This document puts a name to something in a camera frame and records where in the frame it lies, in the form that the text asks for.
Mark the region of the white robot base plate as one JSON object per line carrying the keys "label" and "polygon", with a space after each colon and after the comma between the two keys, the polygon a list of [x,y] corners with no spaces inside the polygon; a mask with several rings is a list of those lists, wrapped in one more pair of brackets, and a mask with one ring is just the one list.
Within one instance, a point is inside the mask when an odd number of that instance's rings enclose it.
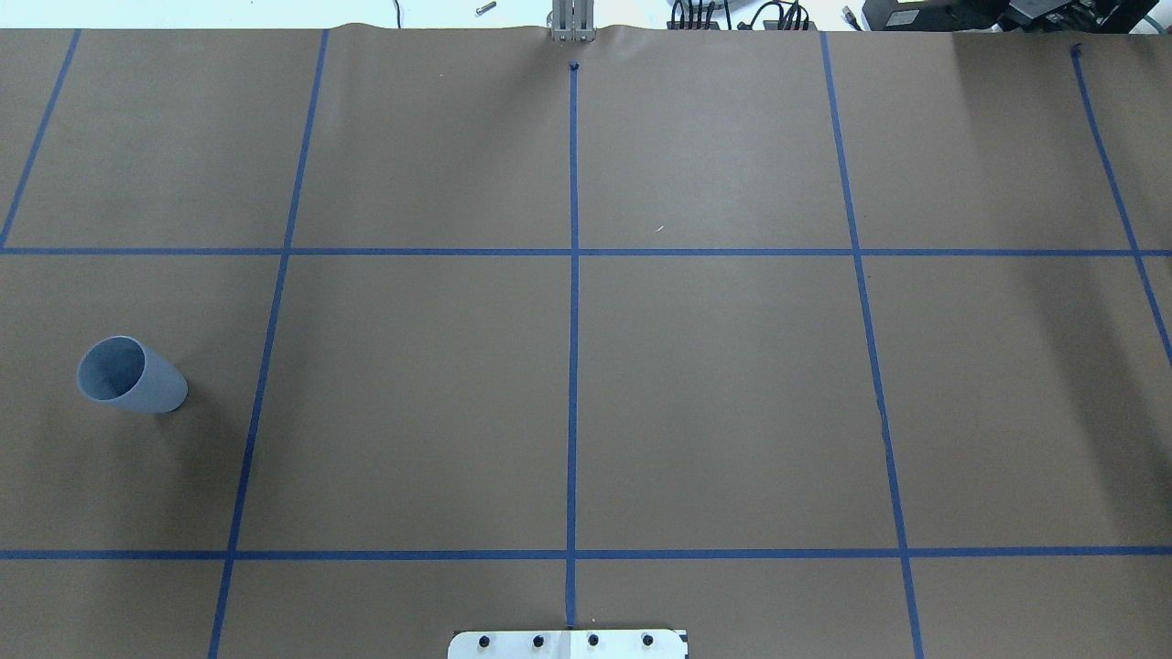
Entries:
{"label": "white robot base plate", "polygon": [[670,629],[468,631],[448,658],[688,658],[684,631]]}

